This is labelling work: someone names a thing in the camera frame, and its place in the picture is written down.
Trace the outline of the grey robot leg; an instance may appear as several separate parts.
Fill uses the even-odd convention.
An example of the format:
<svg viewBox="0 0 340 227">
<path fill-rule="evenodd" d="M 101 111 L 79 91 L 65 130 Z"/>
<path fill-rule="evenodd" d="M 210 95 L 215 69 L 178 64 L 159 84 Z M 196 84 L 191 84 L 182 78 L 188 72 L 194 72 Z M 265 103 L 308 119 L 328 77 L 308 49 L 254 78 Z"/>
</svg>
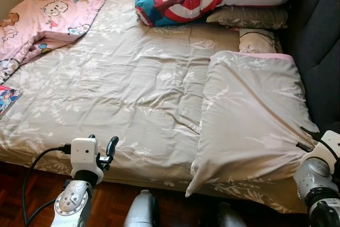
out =
<svg viewBox="0 0 340 227">
<path fill-rule="evenodd" d="M 243 218 L 229 203 L 218 204 L 217 213 L 214 217 L 214 227 L 247 227 Z"/>
<path fill-rule="evenodd" d="M 150 190 L 141 190 L 127 213 L 124 227 L 159 227 L 159 205 Z"/>
</svg>

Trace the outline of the grey floral bedspread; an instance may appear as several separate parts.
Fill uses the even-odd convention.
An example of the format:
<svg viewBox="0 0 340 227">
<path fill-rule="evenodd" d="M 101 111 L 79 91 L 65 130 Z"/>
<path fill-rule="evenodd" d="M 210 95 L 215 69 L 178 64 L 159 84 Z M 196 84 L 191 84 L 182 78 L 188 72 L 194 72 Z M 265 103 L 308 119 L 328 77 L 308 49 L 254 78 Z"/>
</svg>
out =
<svg viewBox="0 0 340 227">
<path fill-rule="evenodd" d="M 200 139 L 213 55 L 240 53 L 240 33 L 191 22 L 147 26 L 135 0 L 106 0 L 85 35 L 22 64 L 3 83 L 22 95 L 0 118 L 0 162 L 28 166 L 44 150 L 94 134 L 119 137 L 107 182 L 182 191 Z M 303 213 L 294 179 L 218 181 L 193 194 Z"/>
</svg>

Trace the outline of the grey left robot leg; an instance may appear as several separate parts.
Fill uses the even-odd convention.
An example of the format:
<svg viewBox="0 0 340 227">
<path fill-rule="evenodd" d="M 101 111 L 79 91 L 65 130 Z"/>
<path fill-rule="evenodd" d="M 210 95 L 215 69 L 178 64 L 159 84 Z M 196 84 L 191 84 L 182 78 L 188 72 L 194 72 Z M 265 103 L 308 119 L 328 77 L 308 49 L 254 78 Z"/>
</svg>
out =
<svg viewBox="0 0 340 227">
<path fill-rule="evenodd" d="M 124 227 L 159 227 L 159 205 L 150 190 L 141 190 L 127 213 Z"/>
</svg>

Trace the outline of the grey right robot leg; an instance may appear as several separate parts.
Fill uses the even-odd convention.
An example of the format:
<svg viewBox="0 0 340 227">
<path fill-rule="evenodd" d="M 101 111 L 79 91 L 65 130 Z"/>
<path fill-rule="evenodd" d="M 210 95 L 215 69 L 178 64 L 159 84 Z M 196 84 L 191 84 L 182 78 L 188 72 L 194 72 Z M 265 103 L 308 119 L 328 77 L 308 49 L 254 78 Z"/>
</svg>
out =
<svg viewBox="0 0 340 227">
<path fill-rule="evenodd" d="M 229 203 L 218 204 L 217 213 L 214 217 L 214 227 L 247 227 L 243 218 Z"/>
</svg>

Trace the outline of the anime cover comic book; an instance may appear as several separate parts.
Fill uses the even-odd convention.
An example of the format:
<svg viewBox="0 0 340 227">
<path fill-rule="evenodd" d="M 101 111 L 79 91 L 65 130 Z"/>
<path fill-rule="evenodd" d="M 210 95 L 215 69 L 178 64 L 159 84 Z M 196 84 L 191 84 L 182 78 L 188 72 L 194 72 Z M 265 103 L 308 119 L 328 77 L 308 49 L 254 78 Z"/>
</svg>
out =
<svg viewBox="0 0 340 227">
<path fill-rule="evenodd" d="M 19 89 L 0 86 L 0 118 L 5 115 L 9 108 L 21 95 L 22 91 Z"/>
</svg>

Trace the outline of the small cream printed pillow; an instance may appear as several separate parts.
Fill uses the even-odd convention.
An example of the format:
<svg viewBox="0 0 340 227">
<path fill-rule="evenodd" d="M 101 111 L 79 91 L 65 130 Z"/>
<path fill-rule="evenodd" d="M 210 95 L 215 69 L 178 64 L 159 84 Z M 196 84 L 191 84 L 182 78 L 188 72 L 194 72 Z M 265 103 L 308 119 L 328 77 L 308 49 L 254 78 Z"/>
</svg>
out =
<svg viewBox="0 0 340 227">
<path fill-rule="evenodd" d="M 273 32 L 263 29 L 244 29 L 240 33 L 240 53 L 277 54 Z"/>
</svg>

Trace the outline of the large grey pillow pink trim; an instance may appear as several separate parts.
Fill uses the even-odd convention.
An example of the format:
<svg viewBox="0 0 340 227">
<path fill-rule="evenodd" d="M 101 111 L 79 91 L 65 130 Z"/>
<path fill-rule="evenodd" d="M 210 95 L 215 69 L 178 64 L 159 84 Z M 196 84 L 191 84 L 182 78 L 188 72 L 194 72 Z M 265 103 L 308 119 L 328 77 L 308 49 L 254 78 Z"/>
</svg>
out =
<svg viewBox="0 0 340 227">
<path fill-rule="evenodd" d="M 290 55 L 222 51 L 202 90 L 200 139 L 190 167 L 191 195 L 218 181 L 279 181 L 298 169 L 316 131 Z"/>
</svg>

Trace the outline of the pink cartoon print blanket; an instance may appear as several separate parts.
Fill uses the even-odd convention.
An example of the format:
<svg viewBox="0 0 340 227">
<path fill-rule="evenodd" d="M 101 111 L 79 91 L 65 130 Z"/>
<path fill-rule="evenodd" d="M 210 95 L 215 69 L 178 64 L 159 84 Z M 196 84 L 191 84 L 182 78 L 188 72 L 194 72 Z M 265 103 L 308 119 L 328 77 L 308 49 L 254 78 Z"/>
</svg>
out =
<svg viewBox="0 0 340 227">
<path fill-rule="evenodd" d="M 34 57 L 74 43 L 106 0 L 24 0 L 0 21 L 0 84 Z"/>
</svg>

